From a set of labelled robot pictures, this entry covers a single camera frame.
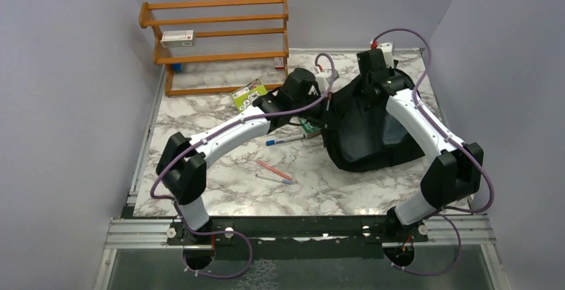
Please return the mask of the yellow-green treehouse book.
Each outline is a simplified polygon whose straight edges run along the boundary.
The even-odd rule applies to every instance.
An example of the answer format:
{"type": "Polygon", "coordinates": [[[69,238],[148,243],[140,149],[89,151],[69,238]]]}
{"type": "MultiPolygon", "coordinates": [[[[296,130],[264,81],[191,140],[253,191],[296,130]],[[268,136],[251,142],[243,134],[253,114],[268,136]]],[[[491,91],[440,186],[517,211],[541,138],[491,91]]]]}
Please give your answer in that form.
{"type": "Polygon", "coordinates": [[[253,104],[253,101],[262,95],[267,94],[267,88],[260,79],[254,79],[247,85],[233,91],[231,99],[238,112],[244,111],[253,104]]]}

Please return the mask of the black student backpack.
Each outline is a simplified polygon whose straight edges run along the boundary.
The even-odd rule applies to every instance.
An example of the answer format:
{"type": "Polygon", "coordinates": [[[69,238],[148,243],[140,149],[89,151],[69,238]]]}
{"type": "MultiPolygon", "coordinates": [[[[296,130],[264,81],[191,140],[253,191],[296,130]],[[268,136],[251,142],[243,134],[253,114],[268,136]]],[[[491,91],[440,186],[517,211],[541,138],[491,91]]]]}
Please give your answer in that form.
{"type": "Polygon", "coordinates": [[[332,95],[334,128],[321,130],[331,161],[341,170],[362,173],[393,167],[424,157],[402,124],[383,106],[362,95],[364,77],[357,75],[332,95]]]}

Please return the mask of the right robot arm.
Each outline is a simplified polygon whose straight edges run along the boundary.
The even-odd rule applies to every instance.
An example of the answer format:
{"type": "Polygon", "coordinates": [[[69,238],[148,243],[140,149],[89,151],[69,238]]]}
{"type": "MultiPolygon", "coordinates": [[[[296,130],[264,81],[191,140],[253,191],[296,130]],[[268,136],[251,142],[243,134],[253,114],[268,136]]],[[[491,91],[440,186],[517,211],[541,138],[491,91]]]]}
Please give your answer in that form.
{"type": "Polygon", "coordinates": [[[453,135],[421,100],[411,78],[386,57],[381,48],[357,53],[363,93],[407,130],[430,163],[419,191],[394,207],[384,224],[386,236],[401,241],[412,224],[478,191],[484,153],[479,144],[453,135]]]}

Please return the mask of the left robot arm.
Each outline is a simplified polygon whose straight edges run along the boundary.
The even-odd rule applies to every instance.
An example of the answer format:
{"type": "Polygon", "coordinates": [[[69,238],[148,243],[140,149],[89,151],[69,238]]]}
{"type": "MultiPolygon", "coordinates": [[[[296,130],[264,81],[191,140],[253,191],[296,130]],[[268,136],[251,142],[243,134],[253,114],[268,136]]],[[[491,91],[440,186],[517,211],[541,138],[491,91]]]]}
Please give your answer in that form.
{"type": "Polygon", "coordinates": [[[337,78],[335,69],[312,73],[296,68],[282,86],[256,97],[219,126],[190,137],[180,132],[169,137],[155,182],[170,191],[169,199],[185,223],[186,238],[199,244],[209,237],[210,217],[202,199],[207,170],[233,149],[287,125],[293,117],[320,119],[328,111],[330,90],[337,78]]]}

